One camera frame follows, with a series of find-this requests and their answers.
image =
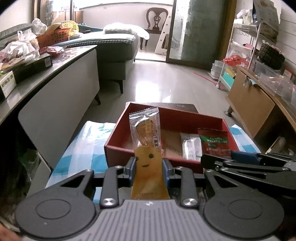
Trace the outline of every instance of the white container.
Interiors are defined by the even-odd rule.
[[[219,66],[220,68],[223,68],[223,62],[220,60],[215,60],[214,65]]]
[[[220,72],[220,73],[221,73],[221,71],[222,71],[222,67],[213,64],[211,70],[212,70],[212,71],[215,71],[215,72]]]
[[[281,76],[269,77],[261,73],[259,81],[262,82],[271,92],[279,95],[282,99],[291,102],[294,84],[287,78]]]
[[[213,77],[215,77],[215,78],[219,78],[220,77],[220,73],[221,73],[221,71],[220,72],[216,72],[213,69],[211,69],[211,75]]]
[[[264,74],[265,76],[269,76],[269,77],[276,77],[278,74],[281,73],[281,71],[274,70],[274,69],[268,67],[267,65],[265,65],[259,61],[256,61],[254,73],[257,77],[260,77],[261,74]]]

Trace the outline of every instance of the red snack bag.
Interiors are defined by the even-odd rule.
[[[227,131],[200,128],[198,134],[202,142],[203,154],[223,157],[231,155]]]

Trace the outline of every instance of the gray countertop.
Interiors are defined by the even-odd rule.
[[[88,52],[95,47],[96,45],[65,49],[64,54],[53,59],[53,66],[51,68],[41,71],[40,73],[35,74],[17,84],[9,96],[0,103],[0,125],[13,111],[13,109],[33,90],[49,78],[53,78],[55,73],[63,70],[63,67],[65,67],[67,63],[72,60],[79,59],[85,52]]]

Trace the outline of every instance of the white tile floor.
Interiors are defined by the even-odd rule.
[[[150,48],[143,46],[141,50],[140,47],[138,49],[138,53],[136,55],[136,59],[145,59],[145,60],[158,60],[158,61],[165,61],[166,56],[162,54],[156,54],[155,49],[152,50]]]
[[[194,104],[199,113],[224,118],[229,126],[236,120],[224,114],[229,107],[227,92],[218,90],[206,79],[207,71],[181,65],[136,60],[130,76],[124,81],[124,94],[115,82],[100,83],[101,105],[94,100],[77,130],[87,121],[112,122],[119,119],[128,101]]]

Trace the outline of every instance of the window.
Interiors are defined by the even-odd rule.
[[[163,4],[173,4],[173,0],[75,0],[75,5],[79,8],[90,7],[99,4],[107,3],[122,3],[122,2],[148,2],[148,3],[163,3]]]

